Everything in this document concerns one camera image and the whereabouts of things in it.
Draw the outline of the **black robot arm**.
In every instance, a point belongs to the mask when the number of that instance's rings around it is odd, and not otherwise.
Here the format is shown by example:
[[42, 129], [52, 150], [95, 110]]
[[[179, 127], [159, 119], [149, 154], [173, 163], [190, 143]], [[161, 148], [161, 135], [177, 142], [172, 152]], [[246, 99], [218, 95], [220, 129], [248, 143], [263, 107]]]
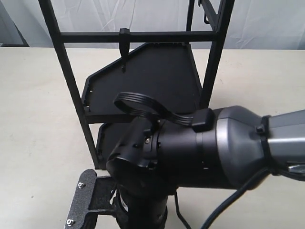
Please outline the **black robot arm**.
[[134, 110], [106, 163], [133, 229], [162, 227], [167, 198], [180, 187], [232, 189], [203, 224], [268, 175], [305, 179], [305, 113], [259, 116], [241, 106], [192, 116]]

